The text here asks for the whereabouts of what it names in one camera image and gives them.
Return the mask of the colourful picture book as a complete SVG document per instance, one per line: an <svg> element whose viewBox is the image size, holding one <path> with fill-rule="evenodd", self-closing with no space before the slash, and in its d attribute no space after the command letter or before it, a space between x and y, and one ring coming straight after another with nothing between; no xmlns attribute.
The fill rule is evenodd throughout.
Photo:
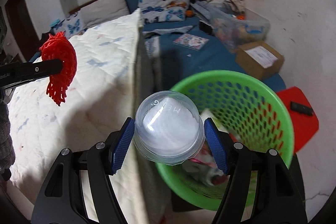
<svg viewBox="0 0 336 224"><path fill-rule="evenodd" d="M191 34L183 34L173 41L174 44L190 48L192 50L201 50L209 41L207 38L195 36Z"/></svg>

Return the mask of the clear plastic dome lid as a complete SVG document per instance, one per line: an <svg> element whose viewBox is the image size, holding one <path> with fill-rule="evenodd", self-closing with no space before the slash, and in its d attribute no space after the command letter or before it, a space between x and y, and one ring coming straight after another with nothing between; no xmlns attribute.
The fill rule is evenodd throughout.
<svg viewBox="0 0 336 224"><path fill-rule="evenodd" d="M197 107L179 92L160 91L145 98L134 124L134 144L139 153L160 164L182 164L195 157L205 142Z"/></svg>

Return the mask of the pink snack wrapper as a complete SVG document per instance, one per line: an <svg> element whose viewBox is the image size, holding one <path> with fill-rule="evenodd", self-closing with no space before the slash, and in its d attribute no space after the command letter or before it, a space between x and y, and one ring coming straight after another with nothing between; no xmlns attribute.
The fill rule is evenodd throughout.
<svg viewBox="0 0 336 224"><path fill-rule="evenodd" d="M225 183L229 176L217 168L215 159L205 141L198 154L182 164L182 168L194 180L206 186L217 186Z"/></svg>

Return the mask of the red plastic stool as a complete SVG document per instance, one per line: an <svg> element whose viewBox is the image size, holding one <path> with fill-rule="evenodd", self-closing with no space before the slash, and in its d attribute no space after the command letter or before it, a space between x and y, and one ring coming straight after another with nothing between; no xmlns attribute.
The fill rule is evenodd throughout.
<svg viewBox="0 0 336 224"><path fill-rule="evenodd" d="M294 129L294 153L297 153L302 149L308 141L315 135L319 130L319 121L315 114L313 116L307 116L294 112L290 109L290 102L297 102L302 105L311 107L308 99L301 89L294 86L280 92L277 92L278 97L282 100L286 106Z"/></svg>

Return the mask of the red mesh net bag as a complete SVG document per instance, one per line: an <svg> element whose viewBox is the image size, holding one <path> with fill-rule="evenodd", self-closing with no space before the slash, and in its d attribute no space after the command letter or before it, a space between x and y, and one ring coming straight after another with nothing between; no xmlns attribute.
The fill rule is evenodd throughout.
<svg viewBox="0 0 336 224"><path fill-rule="evenodd" d="M43 61L56 61L60 65L57 73L49 76L46 94L58 105L66 102L66 92L77 71L77 56L74 46L65 32L49 34L49 39L39 48Z"/></svg>

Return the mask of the white quilted blanket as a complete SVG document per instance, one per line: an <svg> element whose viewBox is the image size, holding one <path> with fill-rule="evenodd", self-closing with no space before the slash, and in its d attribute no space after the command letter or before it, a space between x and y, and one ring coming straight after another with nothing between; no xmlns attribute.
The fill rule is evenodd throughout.
<svg viewBox="0 0 336 224"><path fill-rule="evenodd" d="M49 77L15 89L9 103L10 135L15 162L11 166L11 182L33 203L58 154L64 148L85 151L110 133L122 128L125 120L135 121L139 104L150 95L151 69L149 60L138 57L135 67L135 99L94 98L89 101L76 96L74 102L58 106L47 94ZM141 170L135 146L130 146L121 169L110 177L117 201L128 223L149 223ZM81 183L88 218L98 223L90 192L88 172L81 172Z"/></svg>

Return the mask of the beige pillow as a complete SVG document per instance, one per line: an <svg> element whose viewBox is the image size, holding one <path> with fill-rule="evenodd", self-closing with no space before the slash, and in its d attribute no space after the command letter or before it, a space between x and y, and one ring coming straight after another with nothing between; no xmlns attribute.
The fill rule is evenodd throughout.
<svg viewBox="0 0 336 224"><path fill-rule="evenodd" d="M125 0L97 0L80 12L87 28L130 14Z"/></svg>

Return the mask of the green plastic mesh basket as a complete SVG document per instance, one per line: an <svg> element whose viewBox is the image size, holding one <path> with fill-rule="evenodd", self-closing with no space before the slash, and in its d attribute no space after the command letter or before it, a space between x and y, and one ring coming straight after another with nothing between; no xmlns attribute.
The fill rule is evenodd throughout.
<svg viewBox="0 0 336 224"><path fill-rule="evenodd" d="M294 129L287 108L266 84L243 73L207 71L179 81L172 91L188 96L200 113L209 109L229 131L238 134L249 149L276 149L286 166L294 153ZM156 165L161 178L181 199L216 211L226 183L206 186L185 173L181 165Z"/></svg>

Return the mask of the butterfly pillow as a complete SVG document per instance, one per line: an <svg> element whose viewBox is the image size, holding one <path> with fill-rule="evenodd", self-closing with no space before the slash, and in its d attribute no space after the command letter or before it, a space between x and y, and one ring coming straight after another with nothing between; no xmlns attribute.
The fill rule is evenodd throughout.
<svg viewBox="0 0 336 224"><path fill-rule="evenodd" d="M77 11L71 14L65 19L57 19L50 25L52 32L56 35L58 32L62 32L67 39L72 36L81 35L86 31L86 25L82 19L81 11Z"/></svg>
<svg viewBox="0 0 336 224"><path fill-rule="evenodd" d="M138 0L145 24L182 22L189 5L190 0Z"/></svg>

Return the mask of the clear plastic storage bin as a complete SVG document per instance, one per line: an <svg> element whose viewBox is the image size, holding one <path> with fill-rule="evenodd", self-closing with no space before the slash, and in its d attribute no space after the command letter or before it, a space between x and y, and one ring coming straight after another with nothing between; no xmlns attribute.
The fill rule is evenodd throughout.
<svg viewBox="0 0 336 224"><path fill-rule="evenodd" d="M214 36L230 52L236 52L243 44L264 40L270 29L268 19L248 9L245 19L238 19L214 6L209 11Z"/></svg>

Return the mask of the brown cardboard box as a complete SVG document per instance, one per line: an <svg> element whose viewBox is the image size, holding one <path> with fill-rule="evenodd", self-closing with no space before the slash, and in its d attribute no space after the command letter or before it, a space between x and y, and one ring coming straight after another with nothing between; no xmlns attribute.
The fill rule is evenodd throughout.
<svg viewBox="0 0 336 224"><path fill-rule="evenodd" d="M248 75L261 81L279 73L285 59L270 45L259 41L239 46L235 61Z"/></svg>

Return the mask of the black remote control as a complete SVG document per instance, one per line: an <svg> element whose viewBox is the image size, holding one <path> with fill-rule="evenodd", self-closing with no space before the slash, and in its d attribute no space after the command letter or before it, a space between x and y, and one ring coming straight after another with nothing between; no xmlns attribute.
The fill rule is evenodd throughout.
<svg viewBox="0 0 336 224"><path fill-rule="evenodd" d="M293 102L293 101L290 102L290 109L294 112L304 114L307 116L313 116L313 113L314 113L311 107L308 107L308 106L305 106L305 105L302 105L300 103Z"/></svg>

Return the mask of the butterfly pillow right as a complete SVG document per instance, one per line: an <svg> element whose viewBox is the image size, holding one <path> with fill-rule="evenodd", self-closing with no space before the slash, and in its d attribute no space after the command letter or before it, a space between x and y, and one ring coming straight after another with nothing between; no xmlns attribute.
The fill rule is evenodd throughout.
<svg viewBox="0 0 336 224"><path fill-rule="evenodd" d="M138 0L145 24L182 22L189 5L190 0Z"/></svg>

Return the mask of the blue mattress sheet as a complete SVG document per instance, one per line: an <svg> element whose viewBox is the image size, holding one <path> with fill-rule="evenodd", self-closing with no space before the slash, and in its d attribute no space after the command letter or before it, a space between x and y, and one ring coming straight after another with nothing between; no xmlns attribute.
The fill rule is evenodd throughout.
<svg viewBox="0 0 336 224"><path fill-rule="evenodd" d="M130 101L139 95L136 91L135 67L138 57L160 63L157 79L160 89L171 89L179 81L195 73L228 69L242 72L234 57L219 43L211 39L199 51L175 43L179 32L158 35L158 29L171 30L177 25L186 28L188 21L158 22L143 25L143 8L88 29L83 35L70 38L76 51L77 71L66 95L69 102L76 96L86 101L94 98L111 98L112 101ZM147 52L139 53L141 28L150 37L147 42L158 42L159 53L152 58Z"/></svg>

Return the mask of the butterfly pillow left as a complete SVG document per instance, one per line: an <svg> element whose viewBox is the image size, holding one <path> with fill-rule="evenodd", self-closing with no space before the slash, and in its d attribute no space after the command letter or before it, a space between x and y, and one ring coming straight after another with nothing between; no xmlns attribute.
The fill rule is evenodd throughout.
<svg viewBox="0 0 336 224"><path fill-rule="evenodd" d="M65 19L57 19L50 25L52 32L56 35L58 32L62 32L67 39L72 36L81 35L86 31L86 25L82 19L81 11L77 11L71 14Z"/></svg>

